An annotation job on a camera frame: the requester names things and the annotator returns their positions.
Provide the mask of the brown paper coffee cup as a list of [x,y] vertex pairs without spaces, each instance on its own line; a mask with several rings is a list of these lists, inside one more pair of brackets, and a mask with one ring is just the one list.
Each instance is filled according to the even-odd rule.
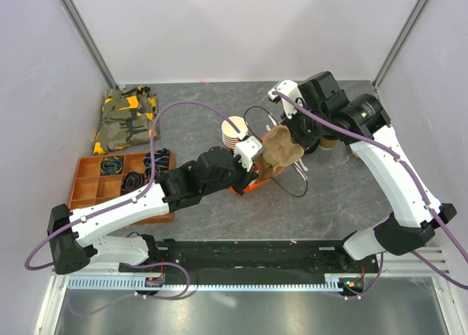
[[319,147],[324,150],[332,149],[337,143],[337,139],[321,137],[319,140]]

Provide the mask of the orange paper bag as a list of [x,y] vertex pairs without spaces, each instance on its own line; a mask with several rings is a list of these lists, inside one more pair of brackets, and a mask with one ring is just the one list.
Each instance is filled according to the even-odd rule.
[[[247,129],[251,135],[256,136],[254,131],[248,125],[246,118],[249,111],[254,109],[260,109],[265,112],[273,126],[271,128],[267,128],[266,133],[259,137],[259,140],[262,143],[266,140],[266,150],[256,159],[253,167],[255,178],[243,189],[243,193],[250,193],[267,184],[269,181],[273,181],[290,197],[304,197],[309,190],[309,180],[305,174],[306,169],[302,169],[299,162],[304,156],[305,150],[302,146],[293,141],[291,131],[288,127],[277,121],[266,108],[259,105],[247,108],[243,115]],[[277,179],[277,177],[289,166],[294,168],[305,183],[304,189],[300,194],[291,192]]]

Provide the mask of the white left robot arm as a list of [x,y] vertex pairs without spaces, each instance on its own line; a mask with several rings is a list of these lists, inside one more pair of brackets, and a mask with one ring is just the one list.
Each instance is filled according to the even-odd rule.
[[223,189],[243,193],[253,179],[260,152],[253,145],[236,146],[233,151],[213,147],[148,186],[107,202],[75,210],[65,204],[52,208],[47,233],[54,271],[71,274],[98,263],[154,271],[161,255],[152,238],[122,238],[112,233],[142,219],[195,206]]

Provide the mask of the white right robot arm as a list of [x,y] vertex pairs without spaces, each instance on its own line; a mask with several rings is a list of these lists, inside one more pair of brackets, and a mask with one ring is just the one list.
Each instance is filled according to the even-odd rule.
[[309,152],[318,147],[320,138],[348,145],[390,203],[388,218],[342,241],[342,249],[334,255],[340,270],[353,271],[362,259],[379,252],[405,255],[419,249],[456,216],[454,205],[441,203],[421,181],[375,96],[362,94],[350,100],[326,71],[301,83],[280,81],[268,97],[282,103],[282,124],[296,143]]

